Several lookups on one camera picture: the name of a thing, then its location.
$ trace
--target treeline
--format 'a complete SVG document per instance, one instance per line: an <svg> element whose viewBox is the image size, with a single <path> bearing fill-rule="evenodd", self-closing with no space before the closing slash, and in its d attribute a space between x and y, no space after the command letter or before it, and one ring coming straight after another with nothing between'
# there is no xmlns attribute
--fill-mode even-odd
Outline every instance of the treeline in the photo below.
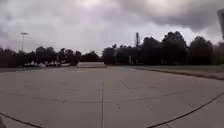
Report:
<svg viewBox="0 0 224 128"><path fill-rule="evenodd" d="M146 37L136 46L113 45L105 48L102 59L106 64L146 65L211 65L224 63L224 43L212 45L196 37L189 46L180 32L169 32L162 41Z"/></svg>
<svg viewBox="0 0 224 128"><path fill-rule="evenodd" d="M110 65L212 65L224 64L224 43L213 45L203 37L196 37L189 46L180 32L169 32L162 41L146 37L135 46L105 48L99 57L95 51L83 54L80 51L62 48L56 52L52 47L38 47L25 53L0 48L0 67L32 67L38 64L56 66L79 61L104 61Z"/></svg>
<svg viewBox="0 0 224 128"><path fill-rule="evenodd" d="M29 53L0 48L1 68L34 67L39 64L60 66L61 64L70 63L76 65L79 61L95 62L100 61L100 57L94 51L82 55L79 51L74 52L65 48L56 52L52 47L38 47L35 51Z"/></svg>

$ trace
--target curb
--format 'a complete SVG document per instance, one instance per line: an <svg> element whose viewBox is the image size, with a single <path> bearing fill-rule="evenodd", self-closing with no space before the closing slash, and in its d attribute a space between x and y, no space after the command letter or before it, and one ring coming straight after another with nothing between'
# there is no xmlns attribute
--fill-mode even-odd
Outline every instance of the curb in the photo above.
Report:
<svg viewBox="0 0 224 128"><path fill-rule="evenodd" d="M175 71L160 70L160 69L146 69L146 68L133 68L133 69L163 72L163 73L185 75L185 76L195 76L195 77L200 77L200 78L209 78L209 79L224 81L224 77L218 77L218 76L215 76L215 75L192 74L192 73L181 72L181 71L175 72Z"/></svg>

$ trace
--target pole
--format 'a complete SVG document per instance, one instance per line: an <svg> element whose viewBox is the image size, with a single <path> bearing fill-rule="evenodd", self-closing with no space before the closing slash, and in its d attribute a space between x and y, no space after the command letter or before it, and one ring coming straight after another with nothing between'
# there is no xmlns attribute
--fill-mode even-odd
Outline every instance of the pole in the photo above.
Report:
<svg viewBox="0 0 224 128"><path fill-rule="evenodd" d="M24 47L24 35L23 35L23 42L22 42L22 51L23 51L23 47Z"/></svg>
<svg viewBox="0 0 224 128"><path fill-rule="evenodd" d="M24 41L25 41L25 35L28 35L26 32L21 32L21 35L23 36L23 42L22 42L22 51L24 49Z"/></svg>

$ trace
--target overcast sky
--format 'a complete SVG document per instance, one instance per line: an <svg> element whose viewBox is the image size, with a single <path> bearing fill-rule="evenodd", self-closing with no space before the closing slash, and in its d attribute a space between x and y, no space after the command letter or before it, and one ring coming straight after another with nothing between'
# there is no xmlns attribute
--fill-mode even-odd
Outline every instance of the overcast sky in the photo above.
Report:
<svg viewBox="0 0 224 128"><path fill-rule="evenodd" d="M217 10L224 0L0 0L0 46L25 50L52 46L99 54L112 44L141 39L162 40L180 31L189 43L201 35L221 40Z"/></svg>

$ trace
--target low wall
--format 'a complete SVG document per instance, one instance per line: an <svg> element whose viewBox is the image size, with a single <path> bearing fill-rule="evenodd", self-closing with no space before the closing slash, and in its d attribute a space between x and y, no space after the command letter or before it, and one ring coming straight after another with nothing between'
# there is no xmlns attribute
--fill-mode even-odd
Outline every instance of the low wall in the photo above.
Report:
<svg viewBox="0 0 224 128"><path fill-rule="evenodd" d="M78 68L106 68L104 62L79 62Z"/></svg>

